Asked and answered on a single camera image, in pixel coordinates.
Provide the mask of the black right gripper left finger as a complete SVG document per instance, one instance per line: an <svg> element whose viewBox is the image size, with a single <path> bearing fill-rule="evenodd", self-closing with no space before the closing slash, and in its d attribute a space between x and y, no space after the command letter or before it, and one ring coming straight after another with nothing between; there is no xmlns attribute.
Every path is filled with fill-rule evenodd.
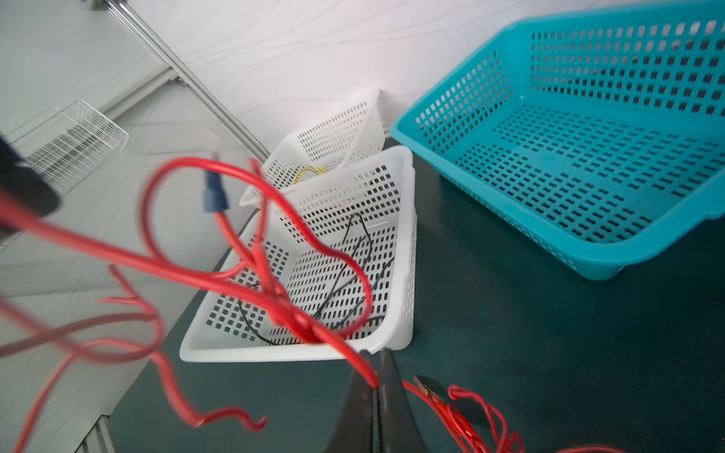
<svg viewBox="0 0 725 453"><path fill-rule="evenodd" d="M341 413L325 452L371 452L376 389L357 371L351 375Z"/></svg>

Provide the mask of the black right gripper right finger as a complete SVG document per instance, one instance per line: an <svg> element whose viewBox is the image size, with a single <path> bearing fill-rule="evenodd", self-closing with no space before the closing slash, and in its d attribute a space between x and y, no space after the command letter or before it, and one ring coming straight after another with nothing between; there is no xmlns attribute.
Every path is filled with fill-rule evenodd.
<svg viewBox="0 0 725 453"><path fill-rule="evenodd" d="M415 424L393 351L381 349L379 360L378 420L381 452L427 452Z"/></svg>

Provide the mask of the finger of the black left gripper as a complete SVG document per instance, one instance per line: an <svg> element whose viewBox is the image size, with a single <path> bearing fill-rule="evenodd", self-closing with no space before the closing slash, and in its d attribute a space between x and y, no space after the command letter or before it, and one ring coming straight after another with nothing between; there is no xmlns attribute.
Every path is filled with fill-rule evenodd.
<svg viewBox="0 0 725 453"><path fill-rule="evenodd" d="M20 228L1 219L2 238L25 233L28 228L35 232L41 225L46 227L45 217L62 205L59 194L20 157L4 136L1 136L1 193L34 218L32 224L22 224Z"/></svg>

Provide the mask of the thick red cable blue terminal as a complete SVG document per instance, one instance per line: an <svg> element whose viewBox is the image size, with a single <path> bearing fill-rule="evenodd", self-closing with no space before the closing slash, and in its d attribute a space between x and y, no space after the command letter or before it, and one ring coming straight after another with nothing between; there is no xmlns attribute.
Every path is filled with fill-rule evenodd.
<svg viewBox="0 0 725 453"><path fill-rule="evenodd" d="M172 172L196 168L205 171L204 206L217 222L223 236L237 256L236 264L217 272L197 271L174 264L162 254L151 231L150 209L155 194L162 181ZM222 184L222 177L228 176L241 180L262 191L262 209L271 204L279 207L293 223L296 230L313 249L329 258L341 260L356 277L364 289L364 312L352 326L333 331L323 326L305 311L295 307L279 280L273 276L264 249L264 235L267 214L262 213L254 242L244 245L234 232L226 215L228 201ZM22 224L32 224L34 218L22 207L14 205L11 199L1 193L1 219L13 223L17 228ZM262 430L267 420L254 420L239 407L226 407L211 413L199 413L194 410L181 394L168 358L160 353L164 339L164 323L156 307L149 304L121 274L121 267L129 267L154 277L160 277L186 286L205 291L234 296L265 310L274 323L289 328L298 340L311 344L327 344L339 352L375 389L379 388L379 377L363 357L347 344L347 336L363 326L373 309L373 290L364 269L351 256L324 245L303 221L285 196L262 176L260 164L253 164L245 170L215 159L179 158L163 164L151 177L143 192L140 205L140 228L149 251L146 255L131 252L111 243L81 235L47 222L31 235L45 241L74 249L88 256L105 260L109 272L125 292L125 296L112 296L111 304L136 307L134 313L117 313L83 319L73 324L51 328L30 315L27 311L13 305L7 299L1 301L1 313L16 324L32 332L32 337L14 344L3 345L2 356L12 356L28 349L45 344L56 345L66 351L67 356L53 372L43 390L37 396L26 418L15 451L26 449L41 410L66 369L75 361L94 362L95 364L126 364L140 359L149 359L156 365L160 384L170 406L177 416L187 425L200 428L219 420L234 419L250 431Z"/></svg>

